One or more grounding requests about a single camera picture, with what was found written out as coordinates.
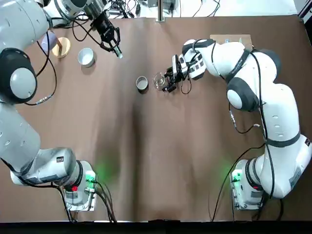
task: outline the table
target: table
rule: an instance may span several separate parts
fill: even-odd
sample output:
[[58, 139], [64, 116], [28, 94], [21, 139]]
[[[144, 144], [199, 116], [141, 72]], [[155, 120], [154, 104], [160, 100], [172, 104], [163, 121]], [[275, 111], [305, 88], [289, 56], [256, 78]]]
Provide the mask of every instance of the table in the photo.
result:
[[[173, 18], [165, 23], [117, 19], [113, 24], [120, 27], [121, 60], [102, 51], [89, 38], [79, 43], [70, 30], [56, 30], [72, 42], [65, 58], [51, 56], [58, 75], [56, 95], [40, 106], [19, 105], [18, 111], [40, 134], [42, 148], [71, 147], [77, 159], [92, 164], [100, 181], [111, 189], [118, 220], [210, 220], [231, 164], [249, 147], [262, 144], [257, 129], [244, 136], [235, 131], [221, 79], [206, 73], [192, 83], [188, 96], [153, 88], [153, 75], [171, 66], [172, 55], [179, 55], [188, 39], [209, 38], [210, 34], [251, 34], [256, 48], [276, 51], [282, 61], [276, 82], [292, 88], [301, 132], [312, 137], [312, 51], [297, 16]], [[77, 28], [77, 35], [82, 37], [84, 33]], [[81, 69], [77, 61], [83, 47], [92, 48], [97, 55], [96, 63], [88, 69]], [[27, 54], [38, 71], [44, 55], [36, 45], [29, 47]], [[150, 82], [144, 95], [136, 90], [139, 76]], [[49, 65], [38, 81], [34, 100], [54, 88]], [[260, 122], [258, 113], [235, 111], [234, 115], [241, 129]], [[252, 151], [246, 158], [262, 153], [263, 149]], [[4, 164], [0, 168], [1, 222], [66, 220], [56, 190], [14, 185], [9, 169]], [[311, 219], [311, 176], [309, 165], [284, 199], [284, 219]], [[263, 219], [275, 219], [278, 211], [278, 201], [270, 201]], [[98, 200], [96, 211], [79, 214], [79, 220], [107, 220], [105, 213]], [[250, 219], [251, 213], [235, 212], [235, 218]], [[231, 219], [227, 183], [216, 220]]]

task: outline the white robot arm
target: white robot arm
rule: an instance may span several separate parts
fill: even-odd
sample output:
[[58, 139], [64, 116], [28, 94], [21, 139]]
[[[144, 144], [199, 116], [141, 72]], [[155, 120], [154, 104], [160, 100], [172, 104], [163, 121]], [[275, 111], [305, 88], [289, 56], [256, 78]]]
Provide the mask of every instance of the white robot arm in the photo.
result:
[[23, 50], [49, 28], [70, 23], [81, 11], [100, 34], [101, 48], [121, 58], [119, 29], [110, 23], [99, 0], [51, 0], [44, 8], [33, 0], [0, 2], [0, 158], [10, 168], [15, 184], [54, 182], [65, 189], [70, 210], [79, 211], [90, 209], [95, 201], [88, 192], [96, 180], [91, 165], [76, 160], [68, 148], [41, 150], [38, 133], [14, 105], [28, 102], [37, 90], [35, 71]]
[[[262, 119], [265, 119], [264, 132], [267, 134], [264, 137], [274, 171], [273, 197], [283, 198], [306, 169], [312, 145], [300, 133], [292, 90], [284, 84], [274, 83], [281, 65], [278, 56], [269, 50], [253, 51], [253, 55], [239, 42], [220, 45], [212, 39], [189, 40], [184, 44], [179, 59], [173, 57], [173, 66], [169, 69], [170, 82], [163, 91], [174, 90], [175, 84], [184, 80], [187, 74], [197, 80], [207, 69], [212, 75], [225, 79], [227, 98], [233, 107], [252, 112], [260, 110], [261, 105], [260, 70]], [[238, 209], [258, 209], [263, 191], [270, 194], [273, 186], [267, 148], [258, 158], [239, 161], [231, 179], [235, 206]]]

